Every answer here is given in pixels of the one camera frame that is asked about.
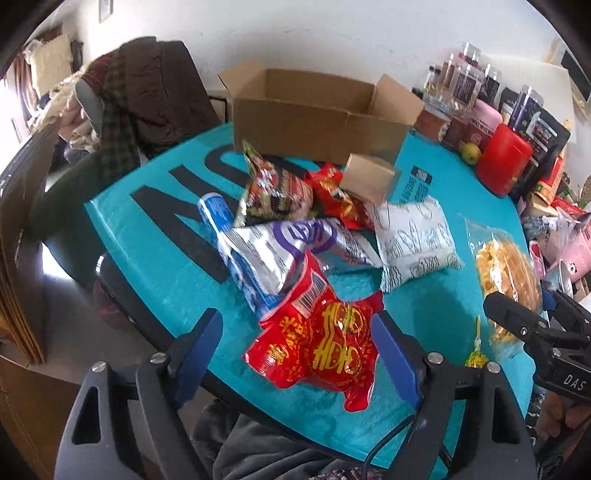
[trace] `black package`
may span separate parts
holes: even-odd
[[[513,108],[519,98],[519,93],[514,92],[509,87],[501,92],[501,100],[499,101],[499,113],[503,116],[503,123],[509,123],[509,119],[513,114]]]
[[[570,132],[545,109],[534,115],[525,133],[524,138],[533,147],[534,154],[509,193],[514,202],[525,198],[539,179],[550,173],[570,138]]]

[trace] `clear plastic bag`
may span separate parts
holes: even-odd
[[[573,282],[591,270],[589,238],[591,237],[591,214],[571,216],[558,208],[556,227],[540,232],[537,236],[543,257],[556,265],[563,260]]]
[[[511,236],[503,230],[492,229],[466,220],[470,251],[475,259],[476,272],[484,298],[500,291],[520,305],[540,314],[542,292],[531,260]],[[489,343],[496,359],[515,356],[523,343],[513,334],[489,319],[492,333]]]

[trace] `gray pants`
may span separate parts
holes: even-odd
[[[307,480],[352,467],[286,438],[220,400],[203,410],[191,441],[213,480]]]

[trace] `window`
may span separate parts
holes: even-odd
[[[4,171],[18,152],[23,139],[18,132],[16,118],[22,115],[17,96],[0,80],[0,172]]]

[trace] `table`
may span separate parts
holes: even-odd
[[[168,332],[155,333],[153,341],[170,341],[170,335],[189,331],[206,307],[217,308],[223,314],[225,329],[210,374],[226,394],[252,406],[255,418],[263,412],[262,417],[288,432],[340,456],[362,460],[410,412],[381,362],[376,367],[370,407],[349,414],[342,408],[340,394],[306,384],[276,389],[241,359],[260,329],[215,248],[206,240],[206,229],[196,209],[198,198],[208,192],[222,194],[235,209],[248,181],[241,155],[232,152],[231,129],[231,125],[218,127],[152,160],[88,204],[89,215],[125,282]],[[318,169],[304,160],[287,161],[300,173]],[[437,198],[466,267],[409,282],[386,295],[384,302],[401,329],[414,335],[425,350],[439,351],[461,364],[472,349],[474,318],[483,315],[482,295],[461,215],[505,229],[527,251],[517,213],[509,199],[497,199],[487,192],[468,166],[438,145],[409,135],[396,165],[402,177],[391,200],[413,201],[425,194]],[[354,300],[377,290],[379,278],[379,271],[366,271],[332,275],[329,280],[342,299]],[[136,322],[142,328],[140,320]],[[525,414],[533,362],[520,354],[503,367]],[[446,436],[450,449],[457,439],[461,417],[458,405]],[[375,463],[388,466],[401,442],[402,437],[391,442]]]

